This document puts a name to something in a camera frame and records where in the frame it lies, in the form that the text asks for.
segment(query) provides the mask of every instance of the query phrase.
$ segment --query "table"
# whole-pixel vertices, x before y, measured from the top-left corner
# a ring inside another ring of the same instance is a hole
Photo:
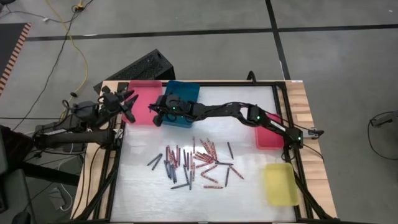
[[[240,80],[232,80],[232,81],[218,81],[218,80],[211,80],[211,81],[203,81],[203,80],[184,80],[185,82],[200,82],[200,83],[247,83],[250,84],[251,81],[245,80],[245,81],[240,81]],[[108,86],[112,91],[116,91],[118,89],[118,85],[120,83],[125,83],[126,81],[104,81],[103,86]],[[290,102],[290,109],[292,111],[292,116],[293,116],[293,121],[295,124],[306,127],[306,128],[311,128],[314,127],[313,119],[311,116],[311,111],[310,107],[308,104],[307,100],[307,95],[305,92],[304,84],[302,81],[277,81],[277,80],[267,80],[267,81],[257,81],[258,83],[260,82],[285,82],[286,89],[287,89],[287,95],[289,96],[289,102]],[[282,94],[279,93],[279,101],[282,109],[282,115],[284,118],[286,118],[286,109],[284,106],[284,99],[282,97]],[[121,123],[121,117],[117,118],[116,124]],[[320,152],[320,147],[318,140],[312,140],[312,139],[305,139],[304,144],[314,148],[318,152]],[[105,158],[105,150],[99,150],[98,153],[95,155],[95,159],[93,161],[93,156],[95,154],[95,151],[99,145],[91,143],[88,145],[87,150],[86,150],[86,166],[85,169],[82,172],[85,172],[85,181],[84,181],[84,188],[83,188],[83,194],[82,194],[82,186],[83,186],[83,175],[80,175],[80,183],[76,192],[76,197],[75,197],[75,203],[73,204],[73,212],[75,212],[76,207],[78,205],[78,201],[80,199],[80,196],[82,195],[80,206],[77,208],[76,211],[76,216],[78,216],[85,208],[87,199],[88,202],[91,201],[93,196],[98,190],[98,186],[100,183],[101,179],[101,171],[103,170],[103,164],[104,164],[104,158]],[[326,175],[326,170],[325,166],[323,165],[323,161],[321,158],[319,158],[318,155],[316,155],[314,152],[312,152],[309,149],[303,148],[300,151],[301,153],[301,159],[302,159],[302,164],[303,164],[303,169],[305,173],[305,179],[307,181],[307,187],[308,190],[311,192],[311,194],[314,196],[314,198],[317,200],[317,202],[325,209],[325,211],[335,217],[336,216],[336,211],[335,211],[335,206],[333,203],[333,199],[331,196],[330,192],[330,187],[329,187],[329,182],[328,178]],[[114,162],[115,157],[115,152],[110,152],[110,157],[109,157],[109,164],[108,164],[108,172],[111,170],[111,167]],[[90,175],[90,164],[93,161],[92,165],[92,171],[91,171],[91,184],[90,184],[90,189],[88,189],[88,177]],[[109,197],[109,187],[105,194],[103,195],[101,204],[99,206],[98,210],[98,216],[97,218],[104,218],[109,211],[106,209],[106,205],[108,203],[108,197]],[[300,211],[301,211],[301,216],[306,217],[307,214],[305,213],[305,207],[303,204],[303,200],[301,199],[300,201]]]

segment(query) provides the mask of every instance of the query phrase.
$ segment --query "yellow bin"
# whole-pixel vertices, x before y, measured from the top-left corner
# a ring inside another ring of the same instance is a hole
[[[270,205],[294,206],[299,204],[293,167],[290,163],[266,165],[264,182]]]

